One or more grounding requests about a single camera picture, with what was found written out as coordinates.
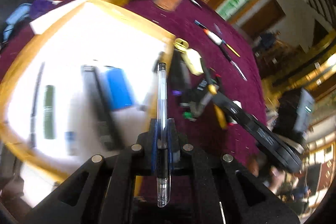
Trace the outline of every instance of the table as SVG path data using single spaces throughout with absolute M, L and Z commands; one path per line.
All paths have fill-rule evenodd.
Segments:
M 189 47 L 202 55 L 207 66 L 214 68 L 222 76 L 226 95 L 232 100 L 240 101 L 247 112 L 265 123 L 261 81 L 250 46 L 233 27 L 206 4 L 202 2 L 200 4 L 202 9 L 194 6 L 189 0 L 184 0 L 176 11 L 167 12 L 157 8 L 152 0 L 133 0 L 125 8 L 154 21 L 176 37 L 188 41 Z M 247 82 L 242 80 L 235 68 L 227 62 L 219 48 L 209 40 L 202 29 L 194 24 L 195 19 L 212 31 L 215 31 L 214 23 L 220 28 L 221 37 L 241 55 L 241 58 L 238 58 L 230 53 L 248 79 Z M 10 41 L 9 46 L 1 54 L 1 79 L 19 51 L 32 37 L 33 33 L 27 26 Z M 195 84 L 200 77 L 193 76 L 192 83 Z M 212 105 L 206 107 L 203 115 L 196 122 L 191 122 L 182 117 L 183 110 L 178 107 L 170 89 L 168 92 L 170 95 L 168 96 L 168 117 L 175 119 L 177 130 L 185 133 L 190 143 L 199 145 L 214 155 L 230 153 L 243 165 L 246 164 L 250 154 L 257 152 L 254 138 L 239 125 L 234 125 L 227 131 L 221 130 Z

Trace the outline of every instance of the black pen grip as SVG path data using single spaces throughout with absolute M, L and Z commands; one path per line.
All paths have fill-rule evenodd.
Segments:
M 219 45 L 219 48 L 220 48 L 220 50 L 222 51 L 222 53 L 224 54 L 225 58 L 226 58 L 229 62 L 231 62 L 231 61 L 232 61 L 232 58 L 231 58 L 231 57 L 229 56 L 229 54 L 227 53 L 226 49 L 224 48 L 224 44 L 223 44 L 223 43 Z

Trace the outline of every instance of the brown door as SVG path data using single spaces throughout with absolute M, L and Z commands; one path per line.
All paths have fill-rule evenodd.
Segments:
M 242 30 L 254 40 L 284 16 L 285 13 L 279 3 L 276 0 L 270 0 L 245 22 Z

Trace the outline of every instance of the white wall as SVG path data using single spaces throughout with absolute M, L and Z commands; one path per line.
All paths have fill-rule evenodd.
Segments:
M 269 0 L 257 2 L 238 22 L 242 26 Z M 312 9 L 305 0 L 276 0 L 286 16 L 269 31 L 279 30 L 280 40 L 297 47 L 301 45 L 307 52 L 312 45 L 314 33 L 314 20 L 316 19 L 329 32 L 332 27 L 321 15 Z

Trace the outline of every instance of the screw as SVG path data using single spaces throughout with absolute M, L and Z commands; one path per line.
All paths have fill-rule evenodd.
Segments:
M 92 160 L 94 163 L 100 162 L 102 159 L 103 159 L 103 157 L 100 156 L 100 155 L 94 155 L 94 156 L 91 158 L 91 160 Z
M 142 149 L 142 146 L 140 144 L 134 144 L 131 146 L 133 151 L 140 151 Z
M 226 162 L 231 162 L 231 161 L 233 161 L 233 157 L 230 154 L 225 154 L 223 156 L 223 160 L 226 161 Z
M 191 150 L 194 149 L 194 147 L 193 147 L 191 144 L 186 143 L 186 144 L 183 146 L 183 149 L 184 149 L 185 151 L 191 151 Z

